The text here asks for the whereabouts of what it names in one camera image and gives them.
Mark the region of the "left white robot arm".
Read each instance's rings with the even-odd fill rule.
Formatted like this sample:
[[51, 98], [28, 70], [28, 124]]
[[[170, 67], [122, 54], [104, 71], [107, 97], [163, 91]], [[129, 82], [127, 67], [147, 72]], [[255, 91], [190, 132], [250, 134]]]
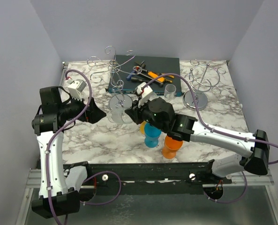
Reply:
[[40, 149], [41, 184], [39, 199], [31, 203], [32, 210], [44, 218], [76, 213], [80, 209], [81, 185], [92, 182], [93, 174], [87, 162], [67, 167], [64, 174], [62, 146], [65, 123], [76, 120], [95, 124], [106, 116], [94, 99], [89, 105], [82, 98], [83, 88], [71, 84], [65, 91], [69, 98], [62, 101], [60, 86], [41, 88], [41, 105], [31, 123]]

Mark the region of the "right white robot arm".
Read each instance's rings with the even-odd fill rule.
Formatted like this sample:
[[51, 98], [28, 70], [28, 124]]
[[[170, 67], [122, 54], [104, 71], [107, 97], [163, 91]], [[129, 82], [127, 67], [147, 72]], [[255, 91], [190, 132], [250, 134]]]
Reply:
[[136, 100], [125, 113], [136, 124], [143, 121], [177, 141], [206, 143], [234, 152], [234, 155], [210, 161], [205, 180], [214, 184], [221, 178], [241, 171], [267, 175], [270, 146], [265, 131], [240, 133], [203, 125], [195, 117], [176, 113], [172, 104], [158, 97], [140, 106]]

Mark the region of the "yellow plastic wine glass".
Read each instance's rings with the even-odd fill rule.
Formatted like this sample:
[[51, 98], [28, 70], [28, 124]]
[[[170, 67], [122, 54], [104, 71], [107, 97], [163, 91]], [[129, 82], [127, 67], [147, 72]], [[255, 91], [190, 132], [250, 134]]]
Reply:
[[145, 127], [145, 125], [146, 125], [146, 122], [145, 121], [143, 121], [141, 124], [140, 124], [140, 132], [141, 132], [141, 134], [142, 135], [145, 135], [145, 131], [144, 131], [144, 127]]

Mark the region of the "clear wine glass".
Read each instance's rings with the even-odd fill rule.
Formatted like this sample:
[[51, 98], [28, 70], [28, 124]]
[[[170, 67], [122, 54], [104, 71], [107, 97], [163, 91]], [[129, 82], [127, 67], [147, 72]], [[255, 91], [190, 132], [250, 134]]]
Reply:
[[111, 110], [107, 117], [111, 123], [131, 124], [133, 122], [123, 109]]

